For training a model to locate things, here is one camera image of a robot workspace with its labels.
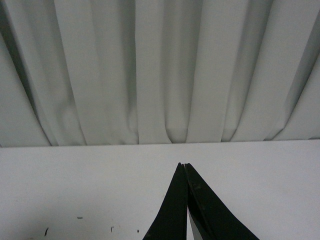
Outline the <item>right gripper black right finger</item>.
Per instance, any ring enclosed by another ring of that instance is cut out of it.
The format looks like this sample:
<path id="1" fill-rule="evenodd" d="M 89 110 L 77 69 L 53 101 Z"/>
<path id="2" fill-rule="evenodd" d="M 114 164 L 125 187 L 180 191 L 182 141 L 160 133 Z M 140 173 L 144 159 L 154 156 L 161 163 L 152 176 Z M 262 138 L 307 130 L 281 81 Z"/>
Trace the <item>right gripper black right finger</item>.
<path id="1" fill-rule="evenodd" d="M 190 217 L 203 240 L 257 240 L 227 208 L 195 168 L 184 165 Z"/>

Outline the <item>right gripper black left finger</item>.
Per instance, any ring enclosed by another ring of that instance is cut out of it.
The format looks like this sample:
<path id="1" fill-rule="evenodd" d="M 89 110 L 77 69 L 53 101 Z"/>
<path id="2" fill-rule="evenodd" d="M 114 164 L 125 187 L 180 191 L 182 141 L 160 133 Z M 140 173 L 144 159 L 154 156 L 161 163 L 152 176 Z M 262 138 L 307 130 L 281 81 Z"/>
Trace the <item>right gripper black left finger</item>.
<path id="1" fill-rule="evenodd" d="M 181 163 L 176 167 L 160 209 L 143 237 L 145 240 L 187 238 L 188 183 Z"/>

